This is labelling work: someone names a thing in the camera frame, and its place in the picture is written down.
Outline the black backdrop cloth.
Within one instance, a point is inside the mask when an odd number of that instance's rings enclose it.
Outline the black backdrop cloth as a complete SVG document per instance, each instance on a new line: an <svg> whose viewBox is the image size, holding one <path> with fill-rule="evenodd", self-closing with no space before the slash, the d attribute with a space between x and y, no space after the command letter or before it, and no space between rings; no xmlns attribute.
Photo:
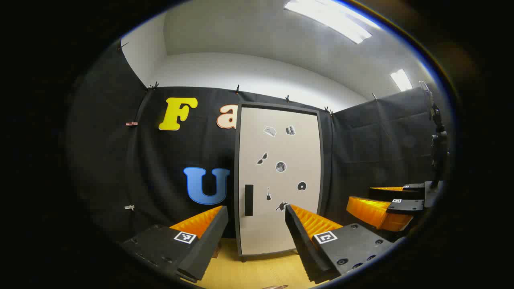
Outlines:
<svg viewBox="0 0 514 289"><path fill-rule="evenodd" d="M199 87L147 90L120 41L108 47L77 88L67 127L75 187L92 219L121 243L154 224L173 225L227 206L224 238L235 237L235 129L217 126L224 105L286 105L261 94ZM321 212L347 224L350 195L371 186L432 179L426 97L420 88L340 110L320 112ZM125 126L138 122L138 126ZM135 209L125 210L124 206Z"/></svg>

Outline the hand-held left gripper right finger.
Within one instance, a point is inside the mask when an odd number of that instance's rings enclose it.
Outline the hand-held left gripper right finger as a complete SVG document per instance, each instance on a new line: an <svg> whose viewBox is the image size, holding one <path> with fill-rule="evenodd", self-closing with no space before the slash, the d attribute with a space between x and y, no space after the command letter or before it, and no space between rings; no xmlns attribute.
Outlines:
<svg viewBox="0 0 514 289"><path fill-rule="evenodd" d="M311 282L348 282L378 264L396 243L353 223L346 226L296 205L285 207L285 223Z"/></svg>

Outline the small ceiling light panel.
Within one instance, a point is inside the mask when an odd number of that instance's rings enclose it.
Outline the small ceiling light panel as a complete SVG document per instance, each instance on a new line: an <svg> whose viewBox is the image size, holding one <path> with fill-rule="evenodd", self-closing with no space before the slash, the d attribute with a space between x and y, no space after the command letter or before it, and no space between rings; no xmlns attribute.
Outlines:
<svg viewBox="0 0 514 289"><path fill-rule="evenodd" d="M413 89L411 81L404 69L399 69L398 71L391 73L390 77L401 92Z"/></svg>

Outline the long ceiling light panel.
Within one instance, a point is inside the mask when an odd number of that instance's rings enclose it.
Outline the long ceiling light panel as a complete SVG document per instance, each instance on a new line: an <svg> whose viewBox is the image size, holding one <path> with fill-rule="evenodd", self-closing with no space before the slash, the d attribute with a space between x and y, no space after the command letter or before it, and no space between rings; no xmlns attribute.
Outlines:
<svg viewBox="0 0 514 289"><path fill-rule="evenodd" d="M355 44L371 38L372 34L365 26L381 29L372 20L336 0L288 0L284 9L319 22Z"/></svg>

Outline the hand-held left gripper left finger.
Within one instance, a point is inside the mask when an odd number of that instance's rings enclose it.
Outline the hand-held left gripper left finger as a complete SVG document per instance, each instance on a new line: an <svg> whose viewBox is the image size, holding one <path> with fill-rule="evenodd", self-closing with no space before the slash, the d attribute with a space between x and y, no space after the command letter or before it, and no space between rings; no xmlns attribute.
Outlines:
<svg viewBox="0 0 514 289"><path fill-rule="evenodd" d="M143 265L170 279L202 280L228 224L218 206L172 226L152 225L121 243Z"/></svg>

